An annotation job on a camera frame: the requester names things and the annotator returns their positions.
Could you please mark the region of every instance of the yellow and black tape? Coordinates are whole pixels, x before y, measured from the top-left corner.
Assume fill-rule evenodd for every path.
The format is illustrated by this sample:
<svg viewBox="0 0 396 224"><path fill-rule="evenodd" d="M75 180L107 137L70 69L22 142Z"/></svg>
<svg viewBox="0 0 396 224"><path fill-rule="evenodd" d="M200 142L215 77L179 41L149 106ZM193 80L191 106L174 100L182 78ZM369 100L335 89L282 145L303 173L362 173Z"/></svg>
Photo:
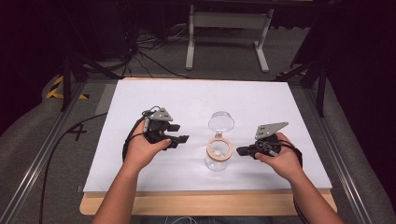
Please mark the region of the yellow and black tape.
<svg viewBox="0 0 396 224"><path fill-rule="evenodd" d="M49 93L47 94L47 98L58 98L58 99L64 98L63 94L56 92L63 80L64 80L64 76L62 75L59 75L58 78L56 78L55 82L53 83L52 87L49 90ZM78 99L80 100L87 100L89 98L90 98L89 94L81 94L78 97Z"/></svg>

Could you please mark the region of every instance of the gray carpet floor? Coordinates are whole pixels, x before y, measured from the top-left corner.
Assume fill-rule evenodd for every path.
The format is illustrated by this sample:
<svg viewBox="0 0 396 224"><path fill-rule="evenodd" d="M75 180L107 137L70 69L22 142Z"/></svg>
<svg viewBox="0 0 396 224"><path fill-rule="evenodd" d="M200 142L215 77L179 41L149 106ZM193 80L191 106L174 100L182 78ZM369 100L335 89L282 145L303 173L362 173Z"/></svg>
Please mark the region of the gray carpet floor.
<svg viewBox="0 0 396 224"><path fill-rule="evenodd" d="M264 74L252 47L253 41L260 33L244 30L239 35L229 35L218 29L204 29L198 32L194 67L186 71L185 57L188 42L179 39L160 49L144 51L152 59L169 70L192 78L234 79L265 81L275 78L279 72L290 70L290 62L301 45L308 30L278 29L270 30L264 44L264 53L270 72ZM175 77L145 57L136 55L153 77ZM126 77L149 77L148 71L133 58L124 75ZM122 68L114 71L122 73ZM337 169L332 161L329 145L315 119L316 111L308 103L306 90L291 82L290 88L299 107L308 131L318 150L318 154L332 181L332 195L338 207L338 213L345 223L361 223L357 218L350 199L347 196ZM43 90L47 94L53 80ZM382 189L373 170L361 152L343 110L332 92L328 82L325 94L325 119L332 133L335 144L351 173L362 201L372 220L371 223L396 223L395 214L389 198ZM62 127L62 132L75 123L93 115L106 112L114 92L115 82L103 75L91 74L82 93L89 94L87 100L77 100ZM18 119L0 137L0 212L3 213L14 192L22 182L35 155L47 138L52 125L60 114L62 100L44 98L43 103ZM106 117L84 122L84 130L76 141L76 135L67 134L57 146L49 167L46 197L44 201L44 223L90 223L92 217L79 212L83 193L78 190L85 184L91 167L93 155ZM39 217L40 195L43 182L42 171L30 190L14 223L37 223ZM275 217L275 223L300 223L297 217Z"/></svg>

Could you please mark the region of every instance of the person's right hand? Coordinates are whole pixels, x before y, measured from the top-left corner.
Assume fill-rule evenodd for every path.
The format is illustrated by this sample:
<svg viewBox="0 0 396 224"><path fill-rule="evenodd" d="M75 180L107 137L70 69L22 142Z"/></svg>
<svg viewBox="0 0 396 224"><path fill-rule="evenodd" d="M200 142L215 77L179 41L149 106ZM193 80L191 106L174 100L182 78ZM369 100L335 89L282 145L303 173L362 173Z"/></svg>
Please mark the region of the person's right hand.
<svg viewBox="0 0 396 224"><path fill-rule="evenodd" d="M278 140L290 142L283 133L276 133ZM288 147L281 147L280 152L275 157L270 157L261 153L256 153L256 158L270 165L275 172L287 179L289 182L304 175L296 154Z"/></svg>

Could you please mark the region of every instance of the white desk frame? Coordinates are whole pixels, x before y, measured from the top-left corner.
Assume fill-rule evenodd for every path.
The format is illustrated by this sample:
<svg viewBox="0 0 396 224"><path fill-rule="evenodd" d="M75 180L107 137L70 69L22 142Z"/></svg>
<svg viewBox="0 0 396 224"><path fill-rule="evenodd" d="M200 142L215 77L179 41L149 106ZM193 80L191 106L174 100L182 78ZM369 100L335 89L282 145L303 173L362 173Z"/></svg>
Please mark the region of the white desk frame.
<svg viewBox="0 0 396 224"><path fill-rule="evenodd" d="M268 63L265 60L262 46L267 36L271 23L273 10L268 10L267 14L246 14L246 13L216 13L216 12L195 12L194 6L190 8L190 41L187 49L186 69L191 70L194 60L194 27L224 27L242 29L261 29L262 37L260 41L254 42L254 48L259 58L260 66L264 73L269 72Z"/></svg>

